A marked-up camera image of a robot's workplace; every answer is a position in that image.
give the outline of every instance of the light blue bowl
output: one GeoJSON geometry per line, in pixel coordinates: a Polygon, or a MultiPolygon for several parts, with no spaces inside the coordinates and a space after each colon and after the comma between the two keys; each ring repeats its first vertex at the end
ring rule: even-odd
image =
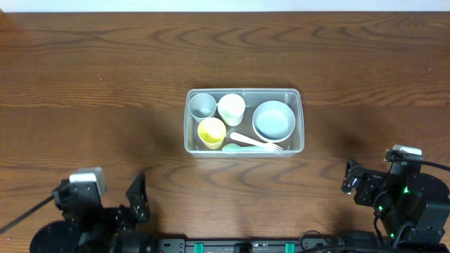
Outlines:
{"type": "Polygon", "coordinates": [[[252,119],[255,133],[264,141],[278,143],[294,131],[294,112],[285,103],[267,101],[256,108],[252,119]]]}

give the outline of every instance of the metal tray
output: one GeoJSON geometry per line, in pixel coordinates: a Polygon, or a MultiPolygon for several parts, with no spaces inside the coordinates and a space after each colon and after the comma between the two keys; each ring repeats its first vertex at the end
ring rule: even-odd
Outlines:
{"type": "MultiPolygon", "coordinates": [[[[215,117],[221,119],[220,114],[215,112],[215,117]]],[[[194,157],[292,157],[301,152],[304,147],[304,125],[303,111],[300,94],[296,89],[192,89],[186,97],[186,107],[184,108],[184,147],[186,151],[194,157]],[[192,97],[199,93],[207,93],[213,96],[218,103],[220,98],[226,94],[235,93],[242,96],[245,101],[245,112],[242,123],[238,126],[231,127],[226,125],[226,137],[222,146],[216,150],[206,148],[197,134],[198,123],[189,113],[188,104],[192,97]],[[285,103],[292,109],[295,115],[295,129],[286,140],[277,143],[284,148],[283,151],[243,151],[243,152],[224,152],[222,147],[229,143],[236,143],[246,146],[245,143],[231,140],[229,135],[231,132],[238,132],[249,136],[255,140],[263,142],[254,132],[252,127],[253,112],[262,103],[270,100],[285,103]]]]}

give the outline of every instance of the white fork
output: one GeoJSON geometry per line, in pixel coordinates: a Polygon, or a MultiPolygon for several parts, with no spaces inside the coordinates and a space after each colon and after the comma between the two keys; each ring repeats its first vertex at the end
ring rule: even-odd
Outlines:
{"type": "Polygon", "coordinates": [[[256,140],[253,140],[252,138],[249,138],[245,135],[242,135],[240,133],[233,132],[230,134],[230,138],[232,138],[235,141],[244,142],[251,145],[257,145],[259,147],[263,147],[267,151],[282,151],[283,148],[279,145],[276,145],[275,143],[262,143],[256,140]]]}

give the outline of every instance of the light green spoon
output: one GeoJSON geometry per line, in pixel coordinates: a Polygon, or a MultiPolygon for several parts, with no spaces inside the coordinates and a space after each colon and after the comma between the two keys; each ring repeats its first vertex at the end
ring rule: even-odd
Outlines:
{"type": "Polygon", "coordinates": [[[241,147],[238,144],[230,143],[226,144],[222,151],[228,151],[228,152],[241,152],[241,151],[266,151],[263,147],[258,146],[249,146],[249,147],[241,147]]]}

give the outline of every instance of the white cup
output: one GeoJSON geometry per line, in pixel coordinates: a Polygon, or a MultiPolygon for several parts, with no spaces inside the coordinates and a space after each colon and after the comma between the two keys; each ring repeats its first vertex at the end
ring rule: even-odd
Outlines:
{"type": "Polygon", "coordinates": [[[219,100],[218,111],[224,122],[235,127],[242,122],[245,111],[244,98],[238,94],[228,94],[219,100]]]}

